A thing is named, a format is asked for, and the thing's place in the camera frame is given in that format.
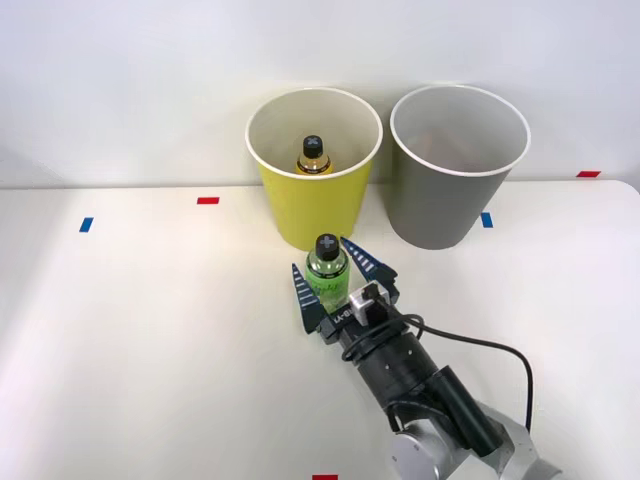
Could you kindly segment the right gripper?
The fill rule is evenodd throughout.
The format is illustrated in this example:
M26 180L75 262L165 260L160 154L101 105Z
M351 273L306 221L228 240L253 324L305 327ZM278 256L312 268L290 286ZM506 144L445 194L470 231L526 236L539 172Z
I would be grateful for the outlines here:
M397 272L380 262L366 250L347 238L341 243L367 282L377 281L382 287L362 287L349 295L349 304L328 313L295 263L292 276L303 328L307 334L319 328L327 344L340 342L345 351L375 351L393 345L407 350L408 327L395 309L392 296L398 296L395 286Z

